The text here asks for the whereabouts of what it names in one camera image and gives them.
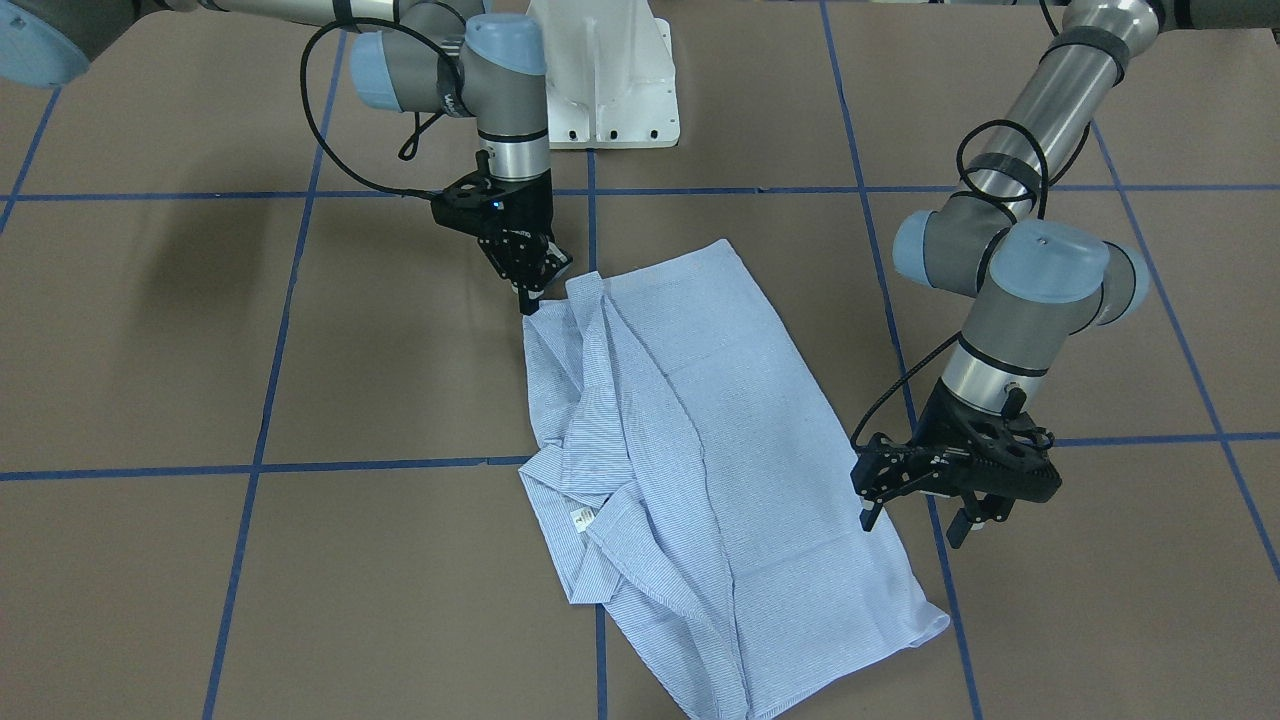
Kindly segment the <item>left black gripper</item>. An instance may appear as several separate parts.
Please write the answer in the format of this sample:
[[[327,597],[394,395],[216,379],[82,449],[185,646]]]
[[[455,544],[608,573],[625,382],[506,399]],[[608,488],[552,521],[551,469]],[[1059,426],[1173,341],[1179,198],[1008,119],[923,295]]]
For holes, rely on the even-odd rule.
[[[855,491],[864,500],[860,528],[872,532],[883,502],[915,492],[963,497],[945,538],[960,550],[988,521],[1004,521],[1009,500],[1044,503],[1062,484],[1050,459],[1055,437],[1025,411],[1027,393],[1011,386],[988,413],[937,382],[914,436],[895,443],[883,433],[858,452]]]

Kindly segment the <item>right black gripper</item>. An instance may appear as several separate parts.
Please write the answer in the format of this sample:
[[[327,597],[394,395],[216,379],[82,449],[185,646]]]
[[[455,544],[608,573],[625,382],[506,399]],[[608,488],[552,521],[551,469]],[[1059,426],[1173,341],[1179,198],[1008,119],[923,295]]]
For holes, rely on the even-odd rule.
[[[553,233],[552,173],[502,179],[471,172],[430,200],[436,224],[471,236],[485,259],[520,296],[520,313],[534,315],[549,286],[567,272],[572,256]]]

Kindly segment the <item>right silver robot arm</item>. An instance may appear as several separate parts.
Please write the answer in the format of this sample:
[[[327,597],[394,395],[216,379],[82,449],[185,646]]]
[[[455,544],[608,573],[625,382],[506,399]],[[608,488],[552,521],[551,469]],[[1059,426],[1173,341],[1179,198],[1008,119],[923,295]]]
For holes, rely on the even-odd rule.
[[[476,240],[535,314],[547,288],[572,264],[553,234],[553,179],[541,28],[530,15],[494,13],[492,1],[3,1],[3,78],[60,88],[79,78],[146,17],[197,8],[316,28],[300,59],[303,115],[335,167],[366,188],[425,199],[438,225]],[[475,119],[476,169],[443,190],[393,188],[340,161],[308,101],[317,42],[351,32],[351,82],[361,101],[415,115],[407,161],[443,117]]]

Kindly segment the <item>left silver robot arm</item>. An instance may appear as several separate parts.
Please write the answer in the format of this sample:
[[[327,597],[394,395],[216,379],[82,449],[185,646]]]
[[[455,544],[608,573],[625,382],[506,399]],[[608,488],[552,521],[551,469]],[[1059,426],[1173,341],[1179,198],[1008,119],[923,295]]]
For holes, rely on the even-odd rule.
[[[1094,114],[1157,37],[1196,29],[1276,29],[1275,1],[1070,1],[1004,117],[966,135],[986,146],[955,155],[957,188],[911,214],[893,240],[896,272],[972,300],[945,340],[946,366],[904,442],[851,436],[860,527],[908,495],[959,498],[946,541],[963,546],[1015,503],[1050,501],[1062,484],[1055,434],[1029,404],[1066,340],[1133,314],[1151,287],[1130,249],[1047,219],[1051,191],[1091,136]]]

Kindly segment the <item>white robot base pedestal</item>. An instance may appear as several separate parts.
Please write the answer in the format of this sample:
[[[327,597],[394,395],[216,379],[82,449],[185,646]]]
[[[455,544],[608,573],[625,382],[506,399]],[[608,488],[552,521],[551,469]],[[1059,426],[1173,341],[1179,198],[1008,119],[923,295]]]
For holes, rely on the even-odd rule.
[[[532,1],[554,151],[671,149],[681,138],[669,22],[648,1]]]

